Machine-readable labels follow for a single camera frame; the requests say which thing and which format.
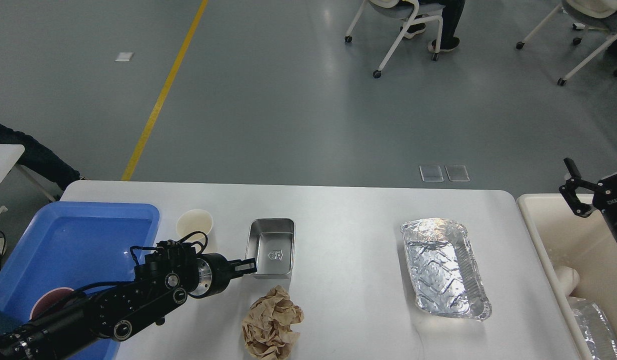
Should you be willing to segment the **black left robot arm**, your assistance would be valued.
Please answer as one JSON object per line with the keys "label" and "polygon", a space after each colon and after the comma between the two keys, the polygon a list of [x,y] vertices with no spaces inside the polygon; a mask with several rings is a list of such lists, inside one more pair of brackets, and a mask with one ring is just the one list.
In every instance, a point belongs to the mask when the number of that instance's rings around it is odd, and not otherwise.
{"label": "black left robot arm", "polygon": [[257,271],[254,258],[228,260],[205,253],[207,244],[164,240],[146,246],[144,263],[129,249],[134,280],[101,281],[64,296],[38,316],[0,334],[0,360],[64,360],[98,340],[123,342],[165,317],[189,298],[223,292],[231,282]]}

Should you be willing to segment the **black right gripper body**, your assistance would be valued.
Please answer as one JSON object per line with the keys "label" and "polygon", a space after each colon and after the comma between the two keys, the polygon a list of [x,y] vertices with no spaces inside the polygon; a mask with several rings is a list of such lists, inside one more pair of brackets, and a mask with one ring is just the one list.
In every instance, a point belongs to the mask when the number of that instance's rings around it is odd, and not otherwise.
{"label": "black right gripper body", "polygon": [[598,180],[592,205],[601,212],[615,242],[617,243],[617,172]]}

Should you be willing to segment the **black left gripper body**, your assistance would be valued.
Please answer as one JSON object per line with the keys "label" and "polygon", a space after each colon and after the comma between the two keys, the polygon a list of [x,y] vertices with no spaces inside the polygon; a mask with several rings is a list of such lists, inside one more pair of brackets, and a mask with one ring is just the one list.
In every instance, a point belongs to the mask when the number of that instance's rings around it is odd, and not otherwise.
{"label": "black left gripper body", "polygon": [[189,292],[194,299],[203,299],[223,292],[235,278],[235,265],[219,253],[198,256],[197,265],[197,286]]}

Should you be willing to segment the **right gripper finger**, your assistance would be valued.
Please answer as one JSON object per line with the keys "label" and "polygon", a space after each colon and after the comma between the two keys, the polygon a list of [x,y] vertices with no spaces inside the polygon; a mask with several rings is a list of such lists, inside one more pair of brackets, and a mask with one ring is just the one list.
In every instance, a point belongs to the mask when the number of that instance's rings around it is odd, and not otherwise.
{"label": "right gripper finger", "polygon": [[558,191],[574,215],[580,218],[588,218],[590,214],[594,212],[594,206],[590,203],[583,203],[578,198],[576,189],[583,188],[595,193],[597,191],[597,183],[583,180],[582,175],[572,158],[565,157],[563,162],[569,173],[569,178],[567,178],[565,183],[558,188]]}

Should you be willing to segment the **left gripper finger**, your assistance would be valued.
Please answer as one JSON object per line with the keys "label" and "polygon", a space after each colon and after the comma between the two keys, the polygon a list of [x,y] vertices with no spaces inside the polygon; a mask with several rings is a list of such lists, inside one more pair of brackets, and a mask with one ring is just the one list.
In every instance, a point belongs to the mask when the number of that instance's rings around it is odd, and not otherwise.
{"label": "left gripper finger", "polygon": [[256,258],[236,259],[230,261],[230,278],[236,279],[258,271]]}

